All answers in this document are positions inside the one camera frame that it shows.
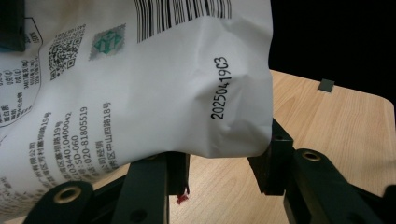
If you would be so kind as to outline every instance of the qr code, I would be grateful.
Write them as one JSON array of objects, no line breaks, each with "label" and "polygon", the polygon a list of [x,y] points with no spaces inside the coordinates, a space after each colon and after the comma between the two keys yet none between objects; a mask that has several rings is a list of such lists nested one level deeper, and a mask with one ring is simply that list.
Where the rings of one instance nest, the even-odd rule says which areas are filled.
[{"label": "qr code", "polygon": [[49,48],[50,80],[55,79],[75,65],[84,31],[85,25],[81,25],[56,35]]}]

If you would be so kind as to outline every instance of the light wood surface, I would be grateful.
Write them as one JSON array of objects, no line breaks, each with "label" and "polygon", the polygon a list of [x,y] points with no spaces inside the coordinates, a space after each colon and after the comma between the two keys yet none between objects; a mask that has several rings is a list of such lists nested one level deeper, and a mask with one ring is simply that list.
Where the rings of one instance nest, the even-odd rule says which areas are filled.
[{"label": "light wood surface", "polygon": [[[272,71],[274,118],[294,139],[295,148],[324,153],[350,183],[382,196],[396,184],[396,133],[391,102]],[[127,166],[95,188],[124,175]],[[171,223],[289,223],[283,197],[261,195],[246,158],[191,156],[190,198],[170,198]],[[21,223],[22,218],[8,224]]]}]

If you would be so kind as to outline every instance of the white plastic bag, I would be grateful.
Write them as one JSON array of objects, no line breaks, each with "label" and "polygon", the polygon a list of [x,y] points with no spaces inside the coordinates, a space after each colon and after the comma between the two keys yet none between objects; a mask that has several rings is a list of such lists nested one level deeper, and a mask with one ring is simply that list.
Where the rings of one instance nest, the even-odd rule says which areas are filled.
[{"label": "white plastic bag", "polygon": [[267,148],[269,0],[25,2],[26,51],[0,49],[0,220],[160,152]]}]

